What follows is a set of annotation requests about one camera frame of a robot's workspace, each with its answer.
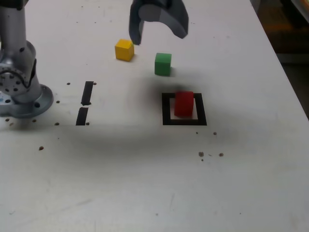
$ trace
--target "wooden block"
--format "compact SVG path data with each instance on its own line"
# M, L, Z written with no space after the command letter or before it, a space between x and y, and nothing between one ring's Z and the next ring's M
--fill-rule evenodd
M116 59L130 61L134 56L134 45L130 40L119 40L115 45Z
M193 92L177 92L175 96L175 111L174 114L180 118L192 117L194 106Z
M171 54L157 53L155 56L154 73L160 76L170 76Z

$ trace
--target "background floor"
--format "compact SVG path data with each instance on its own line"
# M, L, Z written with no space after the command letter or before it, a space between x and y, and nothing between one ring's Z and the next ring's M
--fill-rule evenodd
M282 4L280 0L261 0L259 11L269 7L282 7ZM309 118L309 64L282 64L282 67Z

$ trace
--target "white table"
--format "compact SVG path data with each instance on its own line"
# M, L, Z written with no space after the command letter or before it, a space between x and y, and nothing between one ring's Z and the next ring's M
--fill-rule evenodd
M309 123L250 2L186 0L184 40L147 23L122 62L130 4L26 6L39 81L60 103L0 121L0 231L308 231ZM172 77L154 75L157 52ZM90 125L75 126L85 81ZM162 125L161 92L179 86L202 93L207 126Z

